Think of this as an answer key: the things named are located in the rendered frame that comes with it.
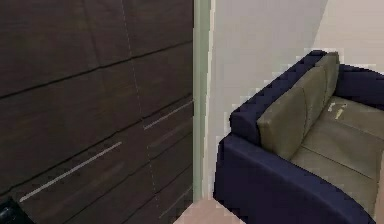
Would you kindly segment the dark brown wooden cupboard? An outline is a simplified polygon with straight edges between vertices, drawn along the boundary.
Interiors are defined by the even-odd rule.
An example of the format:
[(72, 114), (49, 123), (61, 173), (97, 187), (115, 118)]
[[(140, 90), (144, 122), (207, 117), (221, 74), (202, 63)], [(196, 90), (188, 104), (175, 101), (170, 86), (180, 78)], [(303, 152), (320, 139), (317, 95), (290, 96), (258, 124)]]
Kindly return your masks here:
[(194, 0), (0, 0), (0, 203), (35, 224), (191, 204)]

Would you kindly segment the navy sofa with olive cushions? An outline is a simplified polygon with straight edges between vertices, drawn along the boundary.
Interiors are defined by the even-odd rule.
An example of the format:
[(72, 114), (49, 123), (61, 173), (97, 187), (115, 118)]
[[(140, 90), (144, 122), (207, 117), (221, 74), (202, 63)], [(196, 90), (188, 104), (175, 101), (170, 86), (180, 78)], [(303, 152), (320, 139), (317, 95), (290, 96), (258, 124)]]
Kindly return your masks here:
[(384, 224), (384, 75), (313, 50), (234, 110), (214, 198), (245, 224)]

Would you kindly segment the small black object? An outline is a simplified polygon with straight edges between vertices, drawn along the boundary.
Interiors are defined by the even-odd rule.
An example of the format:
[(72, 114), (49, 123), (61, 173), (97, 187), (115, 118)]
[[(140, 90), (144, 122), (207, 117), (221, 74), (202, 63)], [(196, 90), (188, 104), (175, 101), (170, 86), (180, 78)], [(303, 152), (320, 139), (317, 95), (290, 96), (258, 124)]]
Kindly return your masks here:
[(0, 203), (0, 224), (35, 224), (12, 198)]

